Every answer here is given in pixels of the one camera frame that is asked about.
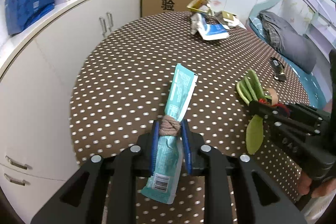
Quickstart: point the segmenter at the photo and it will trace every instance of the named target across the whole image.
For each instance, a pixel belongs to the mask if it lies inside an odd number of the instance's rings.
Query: teal bedding
[[[265,43],[265,38],[258,32],[256,27],[250,22],[251,29],[255,32],[255,34]],[[286,61],[286,63],[293,69],[293,71],[297,74],[301,84],[307,92],[310,105],[316,107],[318,109],[323,109],[326,105],[326,99],[324,94],[320,88],[319,83],[316,80],[316,77],[313,73],[307,74],[305,73],[299,66],[294,64],[292,61],[288,60],[286,57],[281,55],[281,57]]]

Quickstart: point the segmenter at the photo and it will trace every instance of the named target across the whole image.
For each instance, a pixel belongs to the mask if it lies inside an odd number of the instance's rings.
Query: brown tablecloth
[[[199,34],[190,34],[190,15],[172,12],[140,18],[104,39],[84,61],[70,104],[79,164],[93,154],[116,155],[151,130],[153,120],[164,114],[177,63],[199,75],[185,115],[189,127],[227,155],[246,153],[250,116],[235,84],[248,69],[256,71],[264,88],[277,91],[280,102],[309,103],[289,66],[285,83],[274,80],[269,59],[281,57],[254,34],[237,27],[228,39],[205,42]],[[294,200],[300,168],[264,131],[263,145],[253,159]],[[137,180],[138,191],[146,181]],[[136,198],[139,224],[203,222],[204,178],[187,176],[184,169],[173,204],[140,193]]]

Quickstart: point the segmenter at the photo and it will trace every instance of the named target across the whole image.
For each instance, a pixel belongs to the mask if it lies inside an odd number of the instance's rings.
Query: cabinet handle
[[[112,14],[110,12],[107,12],[106,15],[107,15],[107,19],[109,20],[109,25],[110,25],[109,29],[110,29],[110,32],[112,32],[112,28],[114,27]]]
[[[26,186],[26,181],[25,180],[19,181],[19,180],[12,179],[6,173],[4,173],[3,175],[5,176],[6,180],[8,180],[11,183],[14,183],[14,184],[17,184],[17,185],[21,185],[21,186]]]
[[[16,166],[16,167],[19,167],[19,168],[21,168],[21,169],[25,169],[25,170],[28,169],[28,166],[27,166],[26,164],[25,164],[25,165],[19,164],[19,163],[15,162],[14,160],[12,160],[12,159],[11,159],[10,157],[8,157],[8,156],[6,156],[5,158],[6,158],[6,160],[9,162],[9,164],[11,164],[11,165],[14,165],[14,166]]]
[[[105,34],[107,33],[105,18],[99,17],[99,21],[100,21],[100,25],[101,25],[101,28],[102,28],[102,31],[103,31],[102,32],[103,37],[105,37]]]

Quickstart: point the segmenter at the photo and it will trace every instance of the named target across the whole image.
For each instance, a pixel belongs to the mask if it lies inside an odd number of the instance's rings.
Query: blue bag
[[[6,0],[5,16],[8,34],[22,32],[54,9],[55,0]]]

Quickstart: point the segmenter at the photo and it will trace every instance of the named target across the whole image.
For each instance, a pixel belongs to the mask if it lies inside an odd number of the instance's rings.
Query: finger
[[[316,188],[311,197],[318,198],[330,194],[333,190],[336,189],[336,179],[328,180],[322,183],[318,188]]]
[[[307,195],[310,190],[311,182],[312,179],[308,177],[305,172],[302,172],[297,186],[298,193],[301,195]]]

